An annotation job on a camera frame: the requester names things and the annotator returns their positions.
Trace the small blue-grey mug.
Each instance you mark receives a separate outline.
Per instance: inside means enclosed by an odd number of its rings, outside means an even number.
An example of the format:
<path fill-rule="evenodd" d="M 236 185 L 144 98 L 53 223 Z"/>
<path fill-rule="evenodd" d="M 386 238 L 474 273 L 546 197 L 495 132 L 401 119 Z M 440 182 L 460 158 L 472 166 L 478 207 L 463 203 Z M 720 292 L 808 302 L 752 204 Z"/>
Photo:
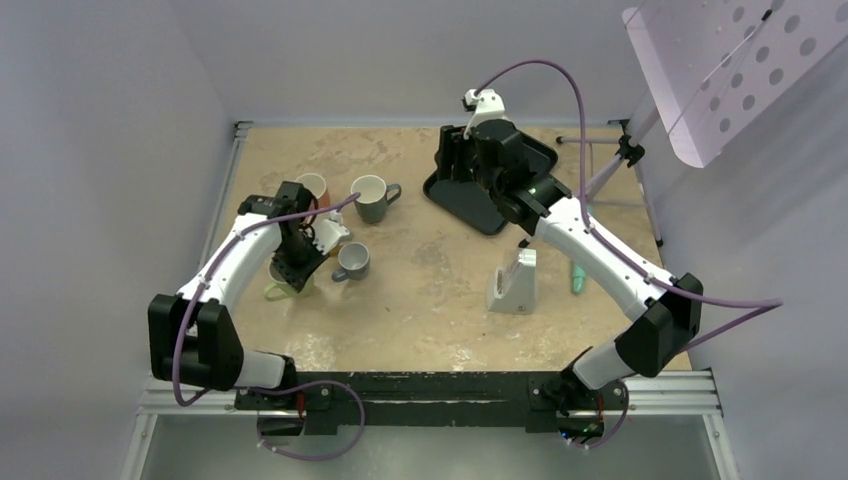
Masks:
<path fill-rule="evenodd" d="M 369 272 L 370 260 L 370 251 L 365 244 L 360 242 L 347 243 L 338 253 L 339 268 L 332 273 L 332 281 L 340 283 L 348 280 L 365 279 Z"/>

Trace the green mug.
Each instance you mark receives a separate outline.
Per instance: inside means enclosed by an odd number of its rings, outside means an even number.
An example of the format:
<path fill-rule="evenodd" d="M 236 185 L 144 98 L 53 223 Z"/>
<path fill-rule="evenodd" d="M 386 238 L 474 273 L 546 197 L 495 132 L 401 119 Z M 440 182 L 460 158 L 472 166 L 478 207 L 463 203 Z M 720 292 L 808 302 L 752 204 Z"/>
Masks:
<path fill-rule="evenodd" d="M 280 301 L 285 299 L 303 298 L 311 295 L 315 290 L 315 282 L 313 277 L 306 280 L 303 288 L 296 291 L 289 285 L 277 269 L 270 264 L 268 266 L 268 275 L 271 282 L 263 290 L 263 298 L 266 301 Z"/>

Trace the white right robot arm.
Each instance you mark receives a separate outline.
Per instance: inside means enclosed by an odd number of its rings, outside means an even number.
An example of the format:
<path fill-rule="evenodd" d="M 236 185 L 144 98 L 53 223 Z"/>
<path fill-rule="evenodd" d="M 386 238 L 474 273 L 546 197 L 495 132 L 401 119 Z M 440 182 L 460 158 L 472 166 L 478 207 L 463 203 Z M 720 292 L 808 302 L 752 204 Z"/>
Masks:
<path fill-rule="evenodd" d="M 561 373 L 564 399 L 584 407 L 607 384 L 656 376 L 700 329 L 702 283 L 651 264 L 583 214 L 576 193 L 541 164 L 553 149 L 504 119 L 445 125 L 434 160 L 438 179 L 458 179 L 507 222 L 578 263 L 617 303 L 630 326 L 581 353 Z"/>

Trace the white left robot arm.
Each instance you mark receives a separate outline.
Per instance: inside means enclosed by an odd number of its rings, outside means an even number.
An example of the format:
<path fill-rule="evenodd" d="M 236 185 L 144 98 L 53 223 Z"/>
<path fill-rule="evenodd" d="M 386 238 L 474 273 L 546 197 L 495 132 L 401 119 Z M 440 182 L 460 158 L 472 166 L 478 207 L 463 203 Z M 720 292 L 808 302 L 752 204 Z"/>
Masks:
<path fill-rule="evenodd" d="M 299 183 L 283 182 L 273 196 L 248 196 L 207 264 L 176 293 L 150 302 L 153 376 L 210 390 L 259 388 L 272 408 L 292 405 L 298 395 L 293 360 L 245 349 L 231 311 L 261 267 L 301 292 L 349 237 L 338 209 L 316 207 Z"/>

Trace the pink mug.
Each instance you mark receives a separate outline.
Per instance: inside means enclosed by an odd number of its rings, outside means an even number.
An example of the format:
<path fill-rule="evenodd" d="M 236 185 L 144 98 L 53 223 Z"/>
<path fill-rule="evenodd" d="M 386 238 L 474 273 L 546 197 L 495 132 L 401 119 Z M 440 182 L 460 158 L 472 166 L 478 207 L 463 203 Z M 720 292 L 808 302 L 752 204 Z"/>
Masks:
<path fill-rule="evenodd" d="M 325 178 L 317 173 L 305 173 L 295 179 L 296 183 L 302 184 L 317 199 L 318 207 L 325 208 L 331 205 L 330 193 Z"/>

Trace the grey-blue ceramic mug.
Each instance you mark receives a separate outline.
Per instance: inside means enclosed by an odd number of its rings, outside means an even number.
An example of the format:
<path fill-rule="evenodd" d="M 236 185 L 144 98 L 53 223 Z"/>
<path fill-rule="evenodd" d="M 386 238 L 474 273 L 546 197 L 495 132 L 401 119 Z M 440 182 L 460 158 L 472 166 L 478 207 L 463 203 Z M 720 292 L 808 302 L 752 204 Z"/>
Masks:
<path fill-rule="evenodd" d="M 355 179 L 350 188 L 351 194 L 359 194 L 354 201 L 360 219 L 366 224 L 381 222 L 389 206 L 402 194 L 397 183 L 387 183 L 377 175 L 363 175 Z"/>

